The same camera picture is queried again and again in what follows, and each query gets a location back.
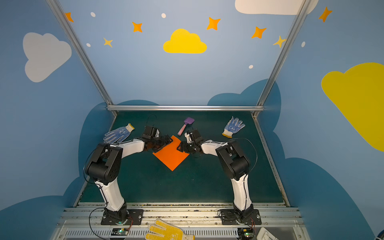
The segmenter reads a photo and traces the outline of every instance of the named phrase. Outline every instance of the purple brush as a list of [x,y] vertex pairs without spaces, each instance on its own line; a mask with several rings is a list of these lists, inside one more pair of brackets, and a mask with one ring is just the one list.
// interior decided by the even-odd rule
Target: purple brush
[[193,122],[195,121],[195,119],[193,118],[187,118],[186,120],[184,120],[184,125],[181,127],[180,131],[177,133],[177,135],[181,136],[181,134],[183,133],[184,129],[185,129],[185,126],[187,124],[192,124]]

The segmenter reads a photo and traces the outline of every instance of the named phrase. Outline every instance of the white cloud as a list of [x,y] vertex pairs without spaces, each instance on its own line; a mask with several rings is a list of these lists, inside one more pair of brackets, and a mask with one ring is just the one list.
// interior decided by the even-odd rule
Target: white cloud
[[[235,0],[237,11],[245,14],[296,15],[302,0]],[[318,0],[312,0],[307,13],[316,7]]]
[[72,55],[71,46],[50,33],[27,33],[23,39],[23,48],[28,58],[25,73],[35,83],[46,79]]

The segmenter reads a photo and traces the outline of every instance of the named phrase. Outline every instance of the blue dotted glove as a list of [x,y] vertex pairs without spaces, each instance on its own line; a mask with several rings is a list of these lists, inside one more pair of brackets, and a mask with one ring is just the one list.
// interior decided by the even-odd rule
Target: blue dotted glove
[[111,144],[114,142],[121,143],[124,141],[135,128],[128,123],[126,127],[120,127],[105,134],[103,138],[105,143]]
[[233,116],[232,116],[231,120],[229,120],[229,122],[224,128],[223,135],[228,138],[232,138],[232,134],[237,133],[238,131],[240,131],[240,129],[245,127],[245,124],[244,123],[242,124],[242,123],[243,121],[241,120],[239,121],[238,118],[233,119]]

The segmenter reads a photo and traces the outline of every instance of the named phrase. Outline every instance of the green table surface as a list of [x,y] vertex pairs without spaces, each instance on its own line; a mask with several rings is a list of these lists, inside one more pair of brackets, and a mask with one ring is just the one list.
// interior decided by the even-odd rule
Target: green table surface
[[[233,138],[249,139],[258,155],[257,163],[248,178],[252,202],[283,202],[250,112],[119,112],[112,129],[131,123],[135,129],[126,141],[140,137],[150,114],[156,116],[149,117],[148,125],[154,124],[162,134],[168,134],[170,137],[174,135],[181,141],[185,141],[185,137],[183,134],[178,136],[177,133],[187,117],[195,119],[192,127],[198,129],[205,140],[219,142],[229,140],[222,135],[223,129],[232,116],[238,117],[246,126],[234,134]],[[238,141],[252,168],[256,161],[255,150],[247,140]],[[233,202],[230,179],[225,176],[218,157],[208,154],[202,154],[200,157],[189,155],[171,171],[152,153],[135,153],[122,159],[118,183],[121,195],[127,202]],[[88,184],[80,201],[103,202],[103,198],[94,184]]]

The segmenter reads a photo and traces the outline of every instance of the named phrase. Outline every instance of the work glove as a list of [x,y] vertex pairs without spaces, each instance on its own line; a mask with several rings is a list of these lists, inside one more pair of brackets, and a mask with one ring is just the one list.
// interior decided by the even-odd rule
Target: work glove
[[232,116],[231,120],[229,120],[229,122],[225,126],[224,132],[222,134],[228,138],[232,138],[232,134],[237,133],[238,131],[240,131],[240,129],[245,127],[245,124],[242,123],[243,121],[239,121],[238,118],[233,119]]
[[195,240],[194,235],[184,234],[175,226],[169,225],[161,219],[156,219],[155,224],[149,226],[146,240]]
[[128,123],[126,127],[120,127],[105,134],[103,138],[105,143],[111,144],[114,142],[121,143],[124,141],[135,128]]

